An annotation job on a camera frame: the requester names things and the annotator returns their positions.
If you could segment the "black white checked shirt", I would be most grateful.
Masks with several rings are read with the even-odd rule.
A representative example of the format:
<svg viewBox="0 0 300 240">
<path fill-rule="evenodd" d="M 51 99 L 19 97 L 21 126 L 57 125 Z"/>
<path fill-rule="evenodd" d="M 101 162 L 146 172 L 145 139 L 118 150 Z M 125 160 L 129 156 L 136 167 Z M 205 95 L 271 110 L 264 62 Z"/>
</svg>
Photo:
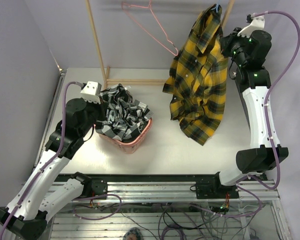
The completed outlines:
<svg viewBox="0 0 300 240">
<path fill-rule="evenodd" d="M 101 91 L 100 96 L 106 108 L 105 119 L 95 124 L 98 134 L 123 143 L 141 135 L 153 115 L 147 104 L 133 99 L 120 83 Z"/>
</svg>

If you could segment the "yellow green plaid shirt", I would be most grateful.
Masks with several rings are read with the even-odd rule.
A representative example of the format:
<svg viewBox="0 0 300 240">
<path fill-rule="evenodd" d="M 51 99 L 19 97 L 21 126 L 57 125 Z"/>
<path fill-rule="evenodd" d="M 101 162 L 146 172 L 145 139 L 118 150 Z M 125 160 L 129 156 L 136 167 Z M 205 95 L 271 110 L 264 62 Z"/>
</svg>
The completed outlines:
<svg viewBox="0 0 300 240">
<path fill-rule="evenodd" d="M 200 145 L 213 136 L 225 110 L 228 59 L 221 53 L 222 7 L 203 10 L 172 60 L 162 91 L 172 95 L 170 118 Z"/>
</svg>

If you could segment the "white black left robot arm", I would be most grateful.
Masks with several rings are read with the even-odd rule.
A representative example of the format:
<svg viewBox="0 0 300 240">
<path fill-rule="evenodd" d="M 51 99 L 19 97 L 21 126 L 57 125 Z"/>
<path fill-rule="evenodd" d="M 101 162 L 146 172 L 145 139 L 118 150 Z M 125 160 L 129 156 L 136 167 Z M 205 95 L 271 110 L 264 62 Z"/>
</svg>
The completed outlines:
<svg viewBox="0 0 300 240">
<path fill-rule="evenodd" d="M 45 145 L 45 152 L 17 196 L 0 207 L 0 224 L 23 240 L 37 240 L 51 218 L 68 202 L 86 199 L 93 192 L 92 179 L 80 172 L 47 196 L 61 170 L 84 144 L 84 136 L 105 119 L 105 103 L 74 98 L 62 103 L 62 119 Z"/>
</svg>

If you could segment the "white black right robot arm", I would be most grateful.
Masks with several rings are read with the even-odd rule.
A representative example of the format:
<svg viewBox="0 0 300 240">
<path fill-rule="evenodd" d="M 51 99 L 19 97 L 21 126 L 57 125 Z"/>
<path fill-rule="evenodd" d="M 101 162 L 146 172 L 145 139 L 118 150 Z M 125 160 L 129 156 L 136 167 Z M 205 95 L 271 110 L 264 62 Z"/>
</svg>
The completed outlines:
<svg viewBox="0 0 300 240">
<path fill-rule="evenodd" d="M 272 117 L 270 74 L 263 66 L 272 47 L 272 37 L 264 30 L 242 33 L 236 27 L 231 34 L 220 39 L 221 52 L 236 64 L 233 75 L 250 130 L 250 147 L 235 156 L 234 168 L 221 171 L 219 181 L 210 186 L 216 198 L 228 192 L 245 177 L 256 176 L 278 168 L 289 155 L 281 146 Z"/>
</svg>

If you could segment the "pink plastic laundry basket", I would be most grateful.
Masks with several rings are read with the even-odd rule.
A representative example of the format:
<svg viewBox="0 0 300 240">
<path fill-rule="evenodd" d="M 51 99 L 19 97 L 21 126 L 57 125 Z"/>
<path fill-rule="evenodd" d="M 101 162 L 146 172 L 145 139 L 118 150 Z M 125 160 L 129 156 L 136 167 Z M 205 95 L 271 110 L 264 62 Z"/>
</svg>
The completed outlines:
<svg viewBox="0 0 300 240">
<path fill-rule="evenodd" d="M 121 150 L 125 154 L 133 154 L 138 147 L 141 145 L 141 143 L 145 140 L 147 133 L 151 129 L 153 124 L 153 119 L 150 118 L 146 127 L 143 129 L 141 134 L 133 141 L 124 143 L 116 139 L 109 138 L 108 136 L 105 136 L 103 134 L 98 134 L 101 139 L 105 140 L 106 142 L 109 142 L 111 145 L 115 146 L 117 149 Z"/>
</svg>

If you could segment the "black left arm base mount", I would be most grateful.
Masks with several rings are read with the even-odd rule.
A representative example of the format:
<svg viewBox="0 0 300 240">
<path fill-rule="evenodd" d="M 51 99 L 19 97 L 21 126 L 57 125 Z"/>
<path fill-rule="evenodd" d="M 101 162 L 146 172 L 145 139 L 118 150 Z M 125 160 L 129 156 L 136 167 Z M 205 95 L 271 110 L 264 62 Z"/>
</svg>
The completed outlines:
<svg viewBox="0 0 300 240">
<path fill-rule="evenodd" d="M 108 192 L 108 184 L 101 178 L 90 177 L 80 172 L 76 172 L 70 176 L 83 185 L 83 190 L 79 195 L 79 199 L 101 196 Z"/>
</svg>

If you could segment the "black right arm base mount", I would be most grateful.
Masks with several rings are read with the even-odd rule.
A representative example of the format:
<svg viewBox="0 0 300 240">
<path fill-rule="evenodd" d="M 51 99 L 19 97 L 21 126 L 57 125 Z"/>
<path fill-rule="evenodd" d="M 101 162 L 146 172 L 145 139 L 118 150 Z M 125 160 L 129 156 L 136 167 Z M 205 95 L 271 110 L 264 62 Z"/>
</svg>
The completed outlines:
<svg viewBox="0 0 300 240">
<path fill-rule="evenodd" d="M 225 186 L 221 184 L 220 172 L 203 175 L 189 190 L 201 199 L 226 199 L 226 197 L 238 199 L 239 193 L 236 186 Z"/>
</svg>

